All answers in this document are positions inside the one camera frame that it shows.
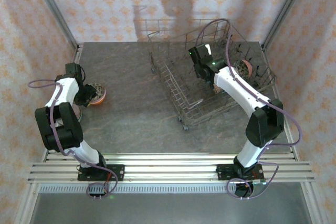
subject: floral wall pattern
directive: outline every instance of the floral wall pattern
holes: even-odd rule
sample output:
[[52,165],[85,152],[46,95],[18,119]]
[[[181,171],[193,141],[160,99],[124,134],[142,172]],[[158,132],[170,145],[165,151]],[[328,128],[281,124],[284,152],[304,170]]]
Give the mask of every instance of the floral wall pattern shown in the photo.
[[300,158],[313,161],[323,206],[335,223],[336,0],[296,0],[268,58],[284,106],[303,129]]
[[198,28],[198,19],[219,17],[231,19],[246,39],[263,41],[284,1],[56,0],[78,42],[145,41],[158,29],[173,37]]
[[53,92],[27,82],[54,79],[74,51],[44,0],[0,0],[0,7],[0,223],[10,224],[44,150],[34,110]]

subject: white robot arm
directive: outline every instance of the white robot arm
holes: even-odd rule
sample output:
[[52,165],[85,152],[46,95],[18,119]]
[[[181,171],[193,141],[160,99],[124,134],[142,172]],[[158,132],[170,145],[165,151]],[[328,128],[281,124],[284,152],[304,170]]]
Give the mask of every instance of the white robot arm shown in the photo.
[[72,109],[74,101],[80,105],[87,105],[96,95],[95,88],[90,85],[83,85],[81,68],[75,63],[66,64],[66,74],[58,76],[55,82],[56,88],[50,101],[45,107],[35,111],[35,118],[44,146],[48,150],[60,152],[51,128],[50,108],[62,87],[61,93],[54,104],[53,118],[64,154],[72,157],[76,155],[74,158],[80,163],[81,176],[78,177],[79,180],[105,180],[107,177],[106,169],[92,167],[92,165],[95,165],[107,168],[104,157],[83,140],[82,128]]
[[239,178],[244,178],[257,164],[264,148],[284,130],[284,117],[283,114],[263,104],[247,92],[236,79],[261,100],[281,109],[283,105],[278,99],[270,101],[268,97],[256,91],[235,71],[233,71],[235,75],[233,77],[224,59],[213,59],[209,44],[193,47],[189,49],[189,53],[194,62],[196,76],[212,86],[217,85],[226,91],[250,118],[246,127],[248,140],[234,160],[236,175]]

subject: gray stone floor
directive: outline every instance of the gray stone floor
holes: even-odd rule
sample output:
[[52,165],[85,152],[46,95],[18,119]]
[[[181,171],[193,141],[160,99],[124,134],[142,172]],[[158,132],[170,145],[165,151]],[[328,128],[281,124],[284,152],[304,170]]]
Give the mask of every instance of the gray stone floor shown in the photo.
[[[101,105],[82,107],[85,140],[103,153],[238,153],[246,142],[245,112],[236,106],[184,131],[159,77],[151,72],[148,46],[147,42],[84,44],[80,64],[86,83],[98,82],[107,90]],[[286,135],[276,141],[287,142]]]

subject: wire dish rack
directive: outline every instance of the wire dish rack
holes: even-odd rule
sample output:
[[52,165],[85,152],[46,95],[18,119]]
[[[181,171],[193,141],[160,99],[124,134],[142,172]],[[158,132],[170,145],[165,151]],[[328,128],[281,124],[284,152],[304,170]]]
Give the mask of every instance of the wire dish rack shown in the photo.
[[[214,59],[225,59],[229,27],[226,21],[213,23],[198,39],[198,43],[210,44]],[[274,84],[275,75],[264,61],[260,48],[259,51],[253,50],[234,27],[232,31],[229,41],[230,62],[233,64],[239,59],[248,60],[253,73],[247,82],[262,93]],[[174,38],[163,38],[160,31],[148,34],[152,72],[159,75],[168,91],[184,130],[208,121],[238,104],[225,91],[216,93],[209,83],[196,77],[188,50],[195,46],[199,32],[196,29]]]

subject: black bracket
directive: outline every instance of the black bracket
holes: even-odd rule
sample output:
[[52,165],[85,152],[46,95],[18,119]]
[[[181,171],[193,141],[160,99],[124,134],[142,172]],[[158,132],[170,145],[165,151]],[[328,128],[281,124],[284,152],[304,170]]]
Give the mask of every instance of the black bracket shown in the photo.
[[[106,165],[107,169],[112,170],[118,181],[124,180],[125,175],[125,165]],[[108,172],[103,173],[91,173],[90,175],[85,175],[84,173],[78,173],[77,180],[78,181],[106,181],[108,178]],[[112,175],[110,181],[115,181],[115,177]]]
[[[235,172],[235,164],[218,164],[216,173],[218,175],[218,180],[229,180],[239,177]],[[244,180],[260,179],[261,182],[264,182],[265,177],[263,167],[260,164],[256,164],[248,172],[245,172],[241,178]]]
[[[59,152],[54,133],[50,126],[50,108],[35,110],[37,126],[48,150]],[[56,127],[63,149],[79,147],[83,141],[83,130],[69,102],[63,102],[54,108],[54,121],[62,119],[63,125]]]
[[205,44],[189,49],[189,54],[194,62],[197,78],[209,82],[213,88],[215,74],[227,66],[224,58],[214,60],[213,56],[209,54]]
[[74,103],[78,106],[83,105],[87,107],[89,105],[89,102],[97,96],[96,89],[88,84],[83,84],[83,77],[82,77],[82,71],[81,66],[79,64],[76,64],[74,62],[68,63],[65,65],[65,74],[59,75],[56,77],[55,81],[58,81],[60,79],[64,78],[75,78],[77,84],[78,84],[78,92],[75,95]]
[[[270,104],[283,109],[284,105],[279,99]],[[275,139],[284,131],[283,114],[267,105],[255,108],[245,129],[248,140],[256,147],[264,147],[267,142]]]

